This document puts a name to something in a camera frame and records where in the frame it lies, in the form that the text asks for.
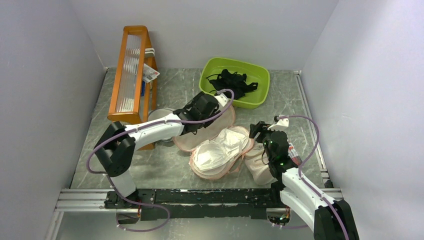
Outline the white bra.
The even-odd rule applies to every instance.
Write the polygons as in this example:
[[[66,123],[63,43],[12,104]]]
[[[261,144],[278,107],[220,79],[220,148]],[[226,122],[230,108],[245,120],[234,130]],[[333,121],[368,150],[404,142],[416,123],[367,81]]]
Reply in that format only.
[[[192,163],[201,174],[220,174],[249,144],[249,134],[245,128],[224,128],[215,138],[205,140],[196,147]]]

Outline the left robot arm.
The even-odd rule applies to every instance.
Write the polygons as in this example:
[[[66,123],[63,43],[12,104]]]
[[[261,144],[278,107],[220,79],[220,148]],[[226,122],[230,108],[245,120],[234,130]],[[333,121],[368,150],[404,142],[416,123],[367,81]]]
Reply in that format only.
[[[139,193],[129,171],[134,151],[160,140],[197,134],[198,130],[207,128],[225,113],[234,97],[231,89],[219,90],[215,95],[200,92],[183,108],[157,120],[126,126],[114,122],[89,157],[96,155],[104,168],[102,173],[124,207],[140,205]]]

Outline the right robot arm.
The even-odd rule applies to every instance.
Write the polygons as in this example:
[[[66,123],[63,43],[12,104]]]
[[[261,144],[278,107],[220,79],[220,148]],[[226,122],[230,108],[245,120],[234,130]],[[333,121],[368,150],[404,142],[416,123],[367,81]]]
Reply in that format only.
[[[349,203],[334,199],[302,173],[301,161],[293,158],[294,148],[281,124],[259,121],[249,129],[249,138],[262,144],[269,171],[276,179],[271,185],[270,202],[294,211],[316,240],[359,239]]]

